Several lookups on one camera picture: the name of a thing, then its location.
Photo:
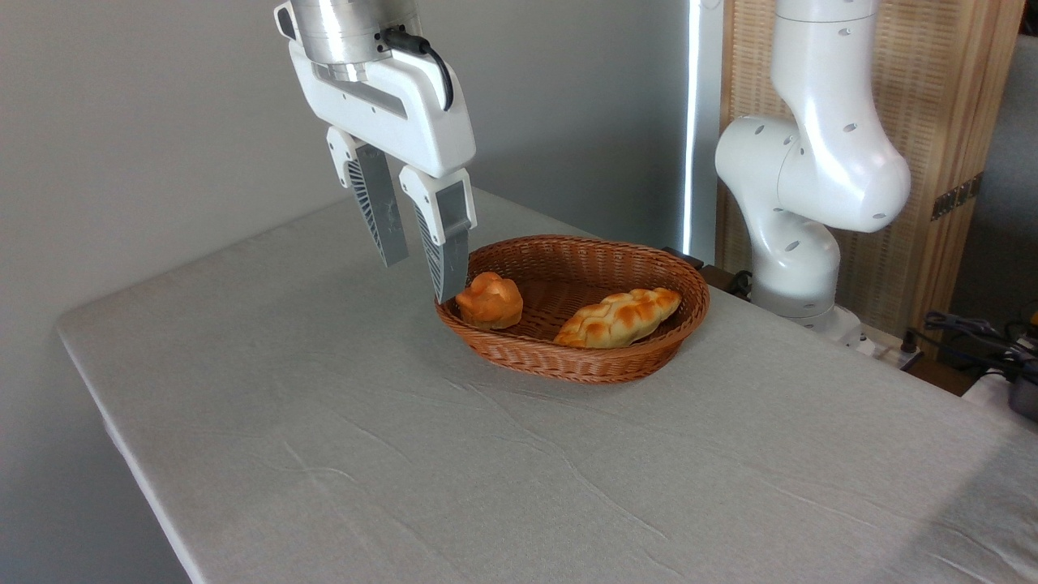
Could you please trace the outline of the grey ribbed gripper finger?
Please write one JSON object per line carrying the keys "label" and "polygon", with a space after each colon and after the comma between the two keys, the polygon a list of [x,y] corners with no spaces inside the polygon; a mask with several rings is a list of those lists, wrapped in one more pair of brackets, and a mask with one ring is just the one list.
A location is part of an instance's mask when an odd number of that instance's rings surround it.
{"label": "grey ribbed gripper finger", "polygon": [[403,221],[385,152],[337,127],[328,129],[327,144],[342,186],[352,189],[383,263],[390,267],[407,259]]}
{"label": "grey ribbed gripper finger", "polygon": [[436,302],[448,302],[465,289],[470,230],[479,225],[470,174],[460,169],[443,178],[433,178],[406,165],[400,180],[418,216]]}

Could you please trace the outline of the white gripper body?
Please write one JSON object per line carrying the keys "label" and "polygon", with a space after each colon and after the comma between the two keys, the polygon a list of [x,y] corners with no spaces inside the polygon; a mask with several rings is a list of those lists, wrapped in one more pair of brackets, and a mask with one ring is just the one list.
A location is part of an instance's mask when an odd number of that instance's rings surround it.
{"label": "white gripper body", "polygon": [[430,49],[412,2],[285,2],[276,26],[317,118],[435,178],[475,142],[457,77]]}

